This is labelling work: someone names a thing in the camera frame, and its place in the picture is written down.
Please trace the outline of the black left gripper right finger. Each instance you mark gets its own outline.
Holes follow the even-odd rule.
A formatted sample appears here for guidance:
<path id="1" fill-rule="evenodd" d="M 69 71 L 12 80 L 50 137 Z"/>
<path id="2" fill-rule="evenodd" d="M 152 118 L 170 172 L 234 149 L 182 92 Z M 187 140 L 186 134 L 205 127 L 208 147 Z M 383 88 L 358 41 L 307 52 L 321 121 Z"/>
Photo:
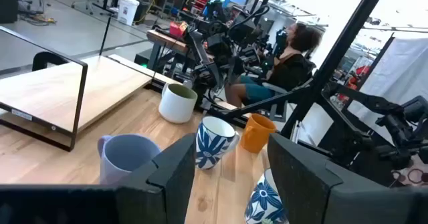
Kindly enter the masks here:
<path id="1" fill-rule="evenodd" d="M 290 223 L 411 222 L 411 194 L 389 189 L 279 135 L 267 144 L 274 182 Z"/>

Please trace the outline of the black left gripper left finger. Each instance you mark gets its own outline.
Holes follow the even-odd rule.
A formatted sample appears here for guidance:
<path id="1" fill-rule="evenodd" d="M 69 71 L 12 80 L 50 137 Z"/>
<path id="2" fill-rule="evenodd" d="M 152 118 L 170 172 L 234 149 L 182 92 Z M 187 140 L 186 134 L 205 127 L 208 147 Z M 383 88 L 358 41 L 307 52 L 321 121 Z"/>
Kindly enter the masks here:
<path id="1" fill-rule="evenodd" d="M 189 133 L 119 181 L 118 222 L 183 224 L 195 159 L 196 135 Z"/>

